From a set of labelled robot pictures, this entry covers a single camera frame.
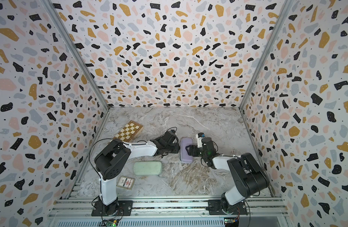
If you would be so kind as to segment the grey sleeve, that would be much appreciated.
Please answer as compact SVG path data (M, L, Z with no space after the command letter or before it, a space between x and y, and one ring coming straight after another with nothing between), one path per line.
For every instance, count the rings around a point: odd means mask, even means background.
M193 162L193 156L189 155L188 150L193 143L192 138L181 138L180 144L180 161L184 164L190 164Z

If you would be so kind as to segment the mint green zippered sleeve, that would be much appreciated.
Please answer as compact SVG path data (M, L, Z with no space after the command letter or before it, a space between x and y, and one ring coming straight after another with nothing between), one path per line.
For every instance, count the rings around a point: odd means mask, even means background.
M158 176L162 173L163 165L160 161L140 161L133 166L136 176Z

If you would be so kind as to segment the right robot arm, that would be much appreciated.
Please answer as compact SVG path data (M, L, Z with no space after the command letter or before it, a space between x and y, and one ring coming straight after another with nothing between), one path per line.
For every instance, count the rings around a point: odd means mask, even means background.
M197 144L191 138L181 140L181 155L199 157L205 167L226 170L231 173L234 186L223 193L220 200L221 209L230 212L238 203L269 186L269 179L251 153L240 156L218 153L217 144L200 133Z

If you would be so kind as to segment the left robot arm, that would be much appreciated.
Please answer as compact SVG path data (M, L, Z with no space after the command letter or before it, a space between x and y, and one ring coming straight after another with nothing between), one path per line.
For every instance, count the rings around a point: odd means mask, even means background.
M100 201L105 206L116 203L116 178L128 160L146 156L164 157L168 154L177 154L179 150L179 139L174 127L168 129L162 136L147 142L128 143L112 139L94 159L100 181Z

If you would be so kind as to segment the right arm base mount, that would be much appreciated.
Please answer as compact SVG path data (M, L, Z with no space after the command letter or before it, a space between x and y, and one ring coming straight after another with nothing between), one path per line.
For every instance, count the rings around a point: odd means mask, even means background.
M246 205L240 201L235 205L229 205L225 199L208 200L206 208L210 215L247 215Z

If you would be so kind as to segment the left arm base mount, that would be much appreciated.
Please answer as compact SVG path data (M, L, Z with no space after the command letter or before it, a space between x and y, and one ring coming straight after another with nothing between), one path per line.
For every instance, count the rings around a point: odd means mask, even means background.
M104 205L99 199L94 203L94 208L91 213L93 217L103 217L103 216L130 216L133 207L133 201L128 200L115 200L110 205Z

